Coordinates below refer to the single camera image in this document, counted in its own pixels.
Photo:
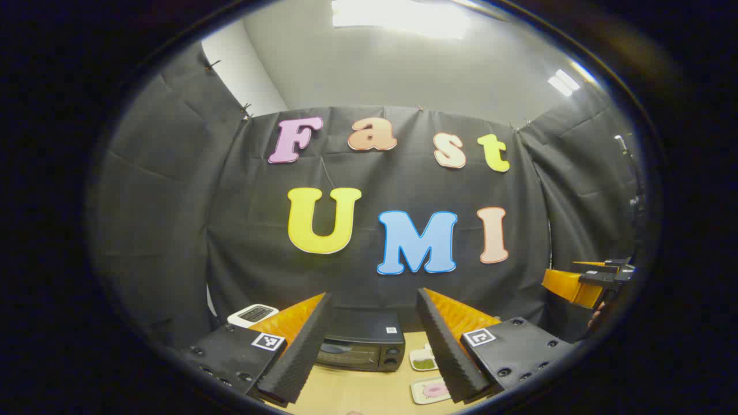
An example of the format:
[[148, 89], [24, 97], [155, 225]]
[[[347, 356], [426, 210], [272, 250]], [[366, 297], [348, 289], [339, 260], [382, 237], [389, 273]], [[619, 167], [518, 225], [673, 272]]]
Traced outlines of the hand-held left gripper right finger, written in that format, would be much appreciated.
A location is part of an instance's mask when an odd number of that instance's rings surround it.
[[454, 402], [517, 388], [577, 348], [522, 317], [500, 320], [425, 287], [416, 309]]

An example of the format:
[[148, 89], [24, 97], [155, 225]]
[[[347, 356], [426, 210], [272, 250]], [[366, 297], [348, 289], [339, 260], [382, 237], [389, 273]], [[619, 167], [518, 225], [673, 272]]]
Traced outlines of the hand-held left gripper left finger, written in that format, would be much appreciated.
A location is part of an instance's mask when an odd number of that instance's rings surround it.
[[332, 295], [324, 292], [248, 328], [226, 324], [181, 355], [239, 395], [288, 405], [297, 402], [333, 320]]

